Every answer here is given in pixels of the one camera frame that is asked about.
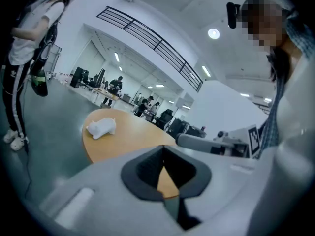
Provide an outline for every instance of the balcony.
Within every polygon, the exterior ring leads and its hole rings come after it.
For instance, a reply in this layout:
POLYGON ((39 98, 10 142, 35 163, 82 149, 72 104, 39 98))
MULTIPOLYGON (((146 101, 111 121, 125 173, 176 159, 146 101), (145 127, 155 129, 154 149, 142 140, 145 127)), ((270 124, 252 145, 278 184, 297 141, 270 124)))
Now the balcony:
POLYGON ((199 75, 183 56, 154 30, 135 18, 109 6, 99 13, 97 18, 107 21, 141 40, 176 69, 197 92, 200 90, 202 80, 199 75))

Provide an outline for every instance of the desk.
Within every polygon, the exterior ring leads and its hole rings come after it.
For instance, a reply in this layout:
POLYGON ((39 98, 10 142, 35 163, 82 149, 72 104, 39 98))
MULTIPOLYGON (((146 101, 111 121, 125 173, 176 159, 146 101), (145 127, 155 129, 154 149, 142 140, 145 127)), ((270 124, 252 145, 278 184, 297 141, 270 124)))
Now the desk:
POLYGON ((154 119, 154 117, 156 116, 156 115, 153 115, 152 113, 149 113, 149 112, 146 112, 146 111, 143 111, 142 114, 143 114, 145 117, 150 117, 150 118, 151 118, 150 122, 152 122, 153 119, 154 119))
MULTIPOLYGON (((175 139, 152 123, 116 109, 99 109, 90 113, 83 124, 82 141, 87 156, 93 163, 119 157, 142 148, 176 144, 175 139), (116 134, 106 134, 94 140, 86 130, 86 126, 92 120, 99 121, 106 117, 116 120, 116 134)), ((160 174, 157 189, 165 198, 179 195, 178 189, 165 168, 160 174)))
POLYGON ((96 96, 96 99, 95 99, 94 103, 96 103, 99 94, 103 94, 103 95, 105 95, 105 97, 107 97, 107 98, 113 100, 113 101, 114 101, 114 105, 115 105, 116 101, 119 99, 118 96, 113 95, 113 94, 109 93, 108 91, 106 91, 106 90, 104 90, 104 89, 102 89, 102 88, 98 89, 98 88, 93 88, 93 87, 91 87, 91 86, 87 86, 87 87, 88 87, 89 89, 92 89, 92 94, 91 94, 91 98, 90 98, 91 101, 92 101, 93 91, 95 91, 95 92, 97 93, 97 96, 96 96))

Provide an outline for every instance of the white plush animal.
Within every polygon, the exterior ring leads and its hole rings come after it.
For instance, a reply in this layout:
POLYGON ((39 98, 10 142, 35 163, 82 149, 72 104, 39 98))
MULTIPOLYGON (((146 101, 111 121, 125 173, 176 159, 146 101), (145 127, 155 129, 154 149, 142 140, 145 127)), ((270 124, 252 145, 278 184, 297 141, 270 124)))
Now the white plush animal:
POLYGON ((97 140, 107 133, 114 135, 116 130, 116 122, 115 119, 104 118, 98 122, 92 121, 89 126, 86 127, 86 129, 91 135, 93 135, 93 139, 97 140))

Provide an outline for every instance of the person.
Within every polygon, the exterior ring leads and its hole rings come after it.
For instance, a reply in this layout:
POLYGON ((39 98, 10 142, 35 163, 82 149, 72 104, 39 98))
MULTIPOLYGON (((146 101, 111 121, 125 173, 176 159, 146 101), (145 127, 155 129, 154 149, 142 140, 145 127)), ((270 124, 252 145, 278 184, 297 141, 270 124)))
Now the person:
POLYGON ((271 79, 276 82, 276 97, 260 129, 262 152, 315 128, 315 109, 310 103, 314 100, 314 77, 310 74, 314 73, 315 38, 296 9, 283 9, 271 0, 246 0, 239 20, 254 41, 269 52, 271 79), (299 97, 299 91, 305 94, 299 97))
MULTIPOLYGON (((119 76, 119 78, 117 80, 112 80, 109 84, 109 92, 113 95, 116 95, 118 93, 118 91, 120 91, 121 89, 123 89, 123 77, 119 76)), ((108 101, 108 98, 106 97, 103 101, 103 104, 105 104, 108 101)), ((108 106, 112 105, 113 100, 109 100, 108 106)))
POLYGON ((142 93, 139 93, 139 94, 136 96, 136 98, 134 99, 134 104, 135 104, 135 105, 138 105, 138 102, 139 102, 139 100, 141 99, 141 97, 142 97, 142 93))
POLYGON ((153 96, 149 96, 148 99, 143 99, 135 115, 141 117, 142 113, 149 108, 151 101, 153 101, 153 96))
POLYGON ((150 109, 149 112, 156 115, 157 114, 157 110, 158 110, 158 106, 159 106, 159 102, 157 102, 156 104, 154 104, 150 109))
POLYGON ((3 101, 10 128, 3 140, 20 150, 29 140, 22 118, 20 95, 32 58, 50 26, 61 17, 70 0, 40 0, 26 8, 19 27, 13 28, 15 38, 9 51, 3 77, 3 101))
POLYGON ((151 113, 153 116, 152 116, 152 117, 147 116, 147 117, 146 117, 146 120, 147 120, 147 121, 152 121, 152 120, 153 120, 153 117, 157 114, 158 106, 159 106, 159 102, 157 102, 156 104, 154 104, 154 105, 149 109, 149 113, 151 113))

